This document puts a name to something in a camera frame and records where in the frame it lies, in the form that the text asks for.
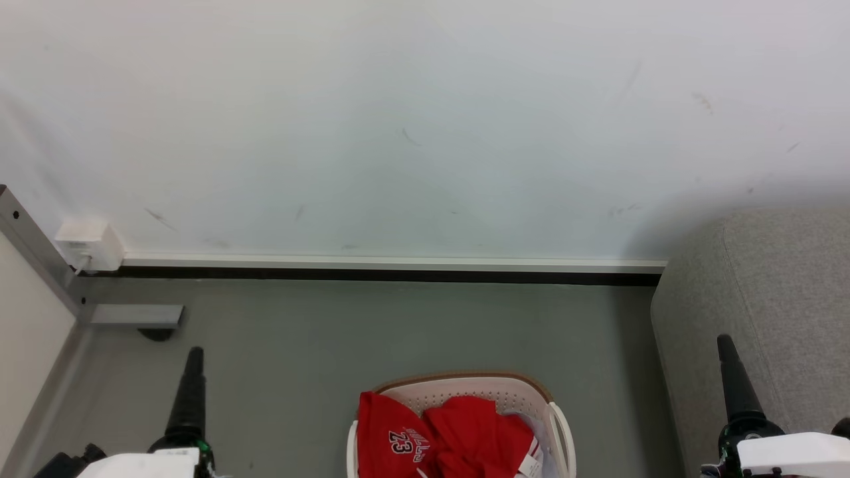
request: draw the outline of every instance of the white wall outlet box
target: white wall outlet box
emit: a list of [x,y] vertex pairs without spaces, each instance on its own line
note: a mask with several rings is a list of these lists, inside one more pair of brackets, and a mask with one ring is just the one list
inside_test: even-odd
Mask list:
[[54,239],[65,260],[76,268],[117,270],[124,260],[118,235],[100,219],[67,220]]

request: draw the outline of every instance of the white robot part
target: white robot part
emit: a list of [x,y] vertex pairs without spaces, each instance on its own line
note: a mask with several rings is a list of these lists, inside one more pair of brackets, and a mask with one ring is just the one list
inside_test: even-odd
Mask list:
[[155,453],[123,453],[98,460],[77,478],[193,478],[198,465],[197,448],[161,450]]
[[847,478],[850,476],[850,440],[823,433],[795,433],[744,440],[738,444],[741,469],[753,475]]

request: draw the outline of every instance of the black baseboard strip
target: black baseboard strip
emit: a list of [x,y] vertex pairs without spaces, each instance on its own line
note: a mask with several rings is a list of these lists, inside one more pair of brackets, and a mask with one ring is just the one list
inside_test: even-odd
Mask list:
[[265,269],[252,267],[122,267],[89,277],[146,279],[289,279],[300,281],[494,282],[582,286],[657,286],[660,274],[499,272],[473,270]]

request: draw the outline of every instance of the gray floor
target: gray floor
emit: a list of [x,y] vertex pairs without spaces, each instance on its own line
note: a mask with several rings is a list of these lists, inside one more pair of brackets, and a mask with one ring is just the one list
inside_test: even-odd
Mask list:
[[[101,279],[106,287],[111,280]],[[528,373],[572,427],[583,477],[679,477],[649,323],[651,287],[123,279],[115,299],[180,303],[166,343],[99,330],[39,463],[160,436],[186,353],[205,348],[219,473],[344,477],[358,394],[419,373]]]

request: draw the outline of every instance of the baseboard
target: baseboard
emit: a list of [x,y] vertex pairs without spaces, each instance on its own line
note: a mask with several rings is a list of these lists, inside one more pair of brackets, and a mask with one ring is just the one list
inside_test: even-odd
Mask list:
[[131,253],[97,277],[324,281],[500,282],[654,286],[664,261],[420,259]]
[[124,256],[123,265],[128,267],[660,274],[664,270],[666,261],[622,259],[456,259],[129,252]]

